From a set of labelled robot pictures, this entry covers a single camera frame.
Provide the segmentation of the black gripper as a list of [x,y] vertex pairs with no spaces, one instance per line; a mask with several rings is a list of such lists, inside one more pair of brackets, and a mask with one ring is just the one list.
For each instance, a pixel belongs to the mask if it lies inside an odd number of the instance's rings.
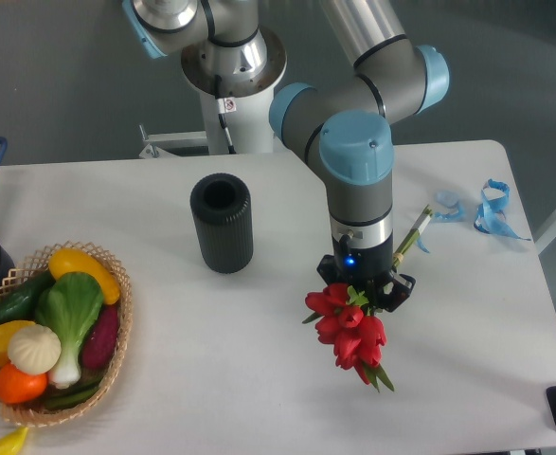
[[332,241],[333,254],[324,255],[316,268],[326,285],[343,282],[364,291],[372,309],[397,310],[412,294],[416,279],[400,274],[392,264],[393,236],[371,248],[354,248],[343,234]]

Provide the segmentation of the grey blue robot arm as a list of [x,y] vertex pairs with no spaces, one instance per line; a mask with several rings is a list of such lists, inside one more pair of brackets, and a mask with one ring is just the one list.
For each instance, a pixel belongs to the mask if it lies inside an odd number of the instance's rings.
[[387,1],[326,1],[322,7],[354,76],[330,92],[281,86],[286,52],[261,25],[255,1],[126,1],[135,35],[154,58],[181,56],[198,92],[213,155],[294,152],[325,185],[333,252],[317,270],[345,282],[368,309],[393,311],[413,278],[393,251],[391,126],[436,104],[449,69],[432,46],[414,46]]

